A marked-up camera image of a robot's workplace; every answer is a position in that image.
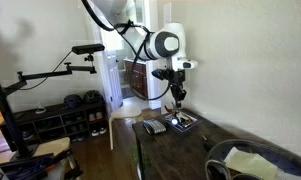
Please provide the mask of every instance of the white wall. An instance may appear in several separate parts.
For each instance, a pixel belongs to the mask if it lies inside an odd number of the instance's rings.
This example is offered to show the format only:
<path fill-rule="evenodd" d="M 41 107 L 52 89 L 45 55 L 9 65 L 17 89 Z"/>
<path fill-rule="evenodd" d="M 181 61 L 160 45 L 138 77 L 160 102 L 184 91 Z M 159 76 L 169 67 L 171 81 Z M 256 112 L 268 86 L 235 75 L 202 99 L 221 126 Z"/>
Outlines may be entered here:
<path fill-rule="evenodd" d="M 173 1 L 172 20 L 199 62 L 183 107 L 301 156 L 301 0 Z"/>
<path fill-rule="evenodd" d="M 0 82 L 8 86 L 17 82 L 17 71 L 33 74 L 52 71 L 72 46 L 93 43 L 90 17 L 81 1 L 68 0 L 0 0 Z M 95 66 L 99 72 L 95 53 Z M 87 65 L 84 56 L 71 54 L 67 61 Z M 65 70 L 62 65 L 58 70 Z M 33 86 L 39 81 L 29 81 Z M 48 79 L 30 91 L 9 96 L 14 111 L 62 103 L 72 93 L 82 95 L 97 89 L 103 93 L 100 73 L 75 72 L 71 76 Z"/>

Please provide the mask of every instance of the shoe rack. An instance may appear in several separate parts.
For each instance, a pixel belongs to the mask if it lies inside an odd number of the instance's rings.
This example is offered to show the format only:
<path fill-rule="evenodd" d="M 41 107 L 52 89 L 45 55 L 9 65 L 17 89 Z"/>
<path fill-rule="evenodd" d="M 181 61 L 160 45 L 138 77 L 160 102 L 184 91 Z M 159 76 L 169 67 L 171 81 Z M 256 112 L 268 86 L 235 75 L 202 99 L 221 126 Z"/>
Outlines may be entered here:
<path fill-rule="evenodd" d="M 82 141 L 95 136 L 97 132 L 106 132 L 107 114 L 104 101 L 93 104 L 83 104 L 78 108 L 66 109 L 63 104 L 45 107 L 46 112 L 36 114 L 36 109 L 14 113 L 15 122 L 23 139 L 28 145 L 40 144 L 63 137 L 70 137 L 72 142 Z M 11 151 L 16 150 L 13 138 L 5 122 L 0 124 L 0 130 Z"/>

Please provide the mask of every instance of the metal pole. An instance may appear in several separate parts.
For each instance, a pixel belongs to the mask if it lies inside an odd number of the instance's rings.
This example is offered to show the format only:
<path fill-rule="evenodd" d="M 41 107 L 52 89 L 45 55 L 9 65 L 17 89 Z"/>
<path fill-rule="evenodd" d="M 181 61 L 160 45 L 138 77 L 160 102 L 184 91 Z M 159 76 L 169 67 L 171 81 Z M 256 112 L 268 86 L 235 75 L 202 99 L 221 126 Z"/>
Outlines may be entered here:
<path fill-rule="evenodd" d="M 32 155 L 32 150 L 28 149 L 28 146 L 26 145 L 25 141 L 22 138 L 21 132 L 17 126 L 17 124 L 14 121 L 11 108 L 8 104 L 8 101 L 6 99 L 6 95 L 3 92 L 3 89 L 0 85 L 0 111 L 1 114 L 7 124 L 7 128 L 10 132 L 10 135 L 12 136 L 13 140 L 16 143 L 18 153 L 20 158 L 22 157 L 28 157 Z"/>

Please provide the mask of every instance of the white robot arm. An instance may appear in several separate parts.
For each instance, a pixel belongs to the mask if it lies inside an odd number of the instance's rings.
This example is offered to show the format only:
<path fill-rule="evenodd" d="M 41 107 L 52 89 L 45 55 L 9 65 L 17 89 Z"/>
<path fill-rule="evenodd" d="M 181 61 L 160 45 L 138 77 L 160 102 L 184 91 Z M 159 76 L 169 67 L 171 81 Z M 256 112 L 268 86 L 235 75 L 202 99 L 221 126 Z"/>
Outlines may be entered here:
<path fill-rule="evenodd" d="M 158 32 L 150 32 L 146 27 L 134 24 L 130 14 L 135 14 L 134 0 L 82 0 L 92 19 L 104 30 L 116 30 L 135 53 L 135 61 L 141 59 L 167 59 L 167 69 L 157 69 L 152 74 L 169 81 L 176 106 L 185 98 L 185 69 L 193 69 L 198 63 L 187 59 L 186 40 L 182 24 L 169 23 Z"/>

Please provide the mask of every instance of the black helmet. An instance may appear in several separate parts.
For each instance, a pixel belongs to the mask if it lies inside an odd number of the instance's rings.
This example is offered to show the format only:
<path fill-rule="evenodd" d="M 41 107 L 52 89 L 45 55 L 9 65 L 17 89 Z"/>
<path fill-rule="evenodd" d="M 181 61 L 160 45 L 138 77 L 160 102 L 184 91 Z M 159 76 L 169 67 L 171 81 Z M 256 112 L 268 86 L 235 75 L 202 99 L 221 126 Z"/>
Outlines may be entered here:
<path fill-rule="evenodd" d="M 94 103 L 102 100 L 102 96 L 96 90 L 90 90 L 83 95 L 83 101 L 85 103 Z"/>
<path fill-rule="evenodd" d="M 67 109 L 72 109 L 79 107 L 81 105 L 82 99 L 77 94 L 71 94 L 64 98 L 63 103 Z"/>

